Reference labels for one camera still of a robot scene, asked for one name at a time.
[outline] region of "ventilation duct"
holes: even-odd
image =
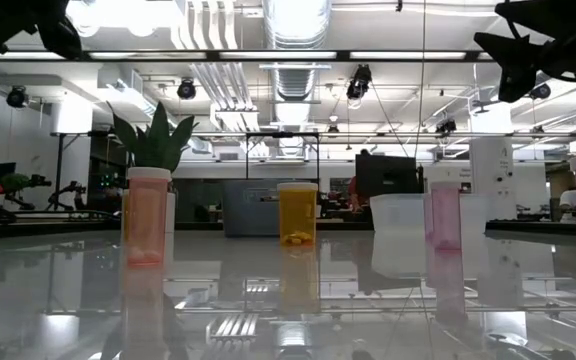
[[[330,23],[331,0],[264,0],[266,39],[271,49],[314,50],[323,46]],[[282,125],[308,121],[317,70],[275,69],[272,73],[275,115]]]

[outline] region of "white plastic container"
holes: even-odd
[[[424,233],[424,194],[386,194],[370,198],[376,232]],[[460,198],[461,233],[482,234],[486,231],[487,197],[464,194]]]

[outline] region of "reflective table surface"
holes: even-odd
[[[576,238],[521,240],[177,232],[127,268],[118,232],[3,239],[0,360],[576,358]]]

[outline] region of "ceiling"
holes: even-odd
[[[121,16],[138,16],[131,0],[122,7]],[[439,0],[426,5],[421,1],[404,1],[402,12],[394,11],[393,1],[334,0],[325,49],[334,50],[471,50],[479,49],[472,40],[477,31],[510,35],[506,22],[494,15],[496,0]],[[170,1],[150,1],[172,4]],[[265,49],[264,19],[255,16],[261,11],[261,0],[235,1],[235,35],[240,48]],[[529,34],[520,28],[520,33]],[[531,33],[534,43],[546,40],[543,35]],[[82,38],[88,50],[146,50],[175,49],[170,40],[170,29],[157,28],[152,35],[137,37],[126,28],[102,27],[92,37]],[[9,42],[15,50],[42,49],[36,36],[20,34]],[[258,63],[244,63],[243,70],[254,104],[259,110],[259,124],[267,125],[274,119],[273,92],[268,71],[259,69]],[[339,117],[339,129],[353,132],[388,131],[387,119],[398,131],[416,131],[419,124],[434,131],[434,125],[444,115],[457,120],[459,131],[469,129],[468,101],[455,96],[469,95],[477,99],[478,89],[491,89],[498,84],[500,68],[494,63],[369,63],[373,74],[373,87],[364,96],[359,109],[347,106],[345,90],[354,74],[356,63],[331,63],[329,70],[319,71],[314,104],[310,111],[308,129],[325,131],[329,117]],[[188,63],[121,63],[123,72],[136,71],[144,79],[144,93],[153,101],[162,101],[175,116],[196,115],[202,129],[214,131],[208,121],[211,101],[200,84],[197,96],[181,101],[176,90],[182,77],[193,77]],[[0,63],[1,74],[58,75],[64,80],[88,91],[103,103],[105,89],[99,89],[97,75],[101,65],[95,63]],[[544,101],[523,99],[513,104],[512,121],[515,130],[525,130],[534,124],[557,116],[576,112],[576,84],[550,80],[553,95]],[[134,114],[135,122],[147,118]],[[576,130],[576,120],[561,123],[550,131]]]

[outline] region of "white pillar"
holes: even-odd
[[[62,102],[53,104],[52,118],[53,132],[87,133],[92,130],[92,104],[78,95],[68,94]],[[61,187],[71,181],[88,186],[89,166],[90,137],[85,135],[78,138],[66,137],[61,163]],[[67,205],[73,205],[73,199],[73,193],[59,197],[59,201]]]
[[[510,106],[497,104],[486,113],[471,114],[471,131],[511,133]],[[512,141],[507,137],[470,142],[473,193],[488,197],[488,220],[517,218]]]

